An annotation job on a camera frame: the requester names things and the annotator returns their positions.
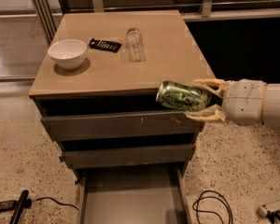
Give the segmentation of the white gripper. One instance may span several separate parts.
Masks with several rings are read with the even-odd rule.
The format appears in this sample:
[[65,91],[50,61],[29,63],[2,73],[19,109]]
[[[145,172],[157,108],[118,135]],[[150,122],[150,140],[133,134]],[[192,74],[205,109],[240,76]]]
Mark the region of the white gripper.
[[219,105],[211,105],[201,111],[185,111],[188,119],[210,123],[226,123],[229,119],[242,126],[262,123],[262,103],[267,86],[265,82],[241,79],[231,84],[229,80],[208,78],[194,79],[193,83],[219,98],[223,97],[223,103],[222,108]]

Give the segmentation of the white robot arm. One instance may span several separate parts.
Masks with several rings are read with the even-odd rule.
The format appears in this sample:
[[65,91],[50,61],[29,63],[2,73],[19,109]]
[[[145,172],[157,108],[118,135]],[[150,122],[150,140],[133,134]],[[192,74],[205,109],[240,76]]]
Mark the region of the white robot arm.
[[210,91],[222,99],[197,112],[185,111],[188,119],[200,122],[234,123],[240,126],[280,126],[280,84],[261,80],[195,79],[194,87]]

